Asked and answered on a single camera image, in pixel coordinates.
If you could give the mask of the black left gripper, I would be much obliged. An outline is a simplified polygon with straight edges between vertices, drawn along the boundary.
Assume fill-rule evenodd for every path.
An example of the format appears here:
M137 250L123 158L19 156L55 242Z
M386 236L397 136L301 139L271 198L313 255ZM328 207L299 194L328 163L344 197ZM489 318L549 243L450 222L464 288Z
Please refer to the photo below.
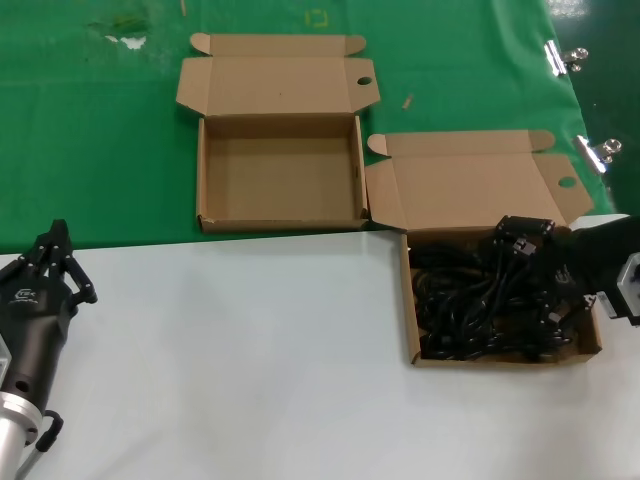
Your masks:
M59 280L66 274L76 293ZM1 336L11 354L1 390L46 401L77 312L70 299L72 305L98 301L93 282L73 256L67 223L54 220L29 250L3 267L1 284Z

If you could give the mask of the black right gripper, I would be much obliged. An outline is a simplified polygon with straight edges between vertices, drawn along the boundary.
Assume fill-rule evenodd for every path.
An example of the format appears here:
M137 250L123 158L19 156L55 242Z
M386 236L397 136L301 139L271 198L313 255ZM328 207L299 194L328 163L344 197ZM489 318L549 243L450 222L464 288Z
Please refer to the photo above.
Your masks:
M496 236L516 238L511 252L519 259L532 259L543 250L543 281L563 298L602 293L614 309L639 307L636 216L571 231L550 219L505 215Z

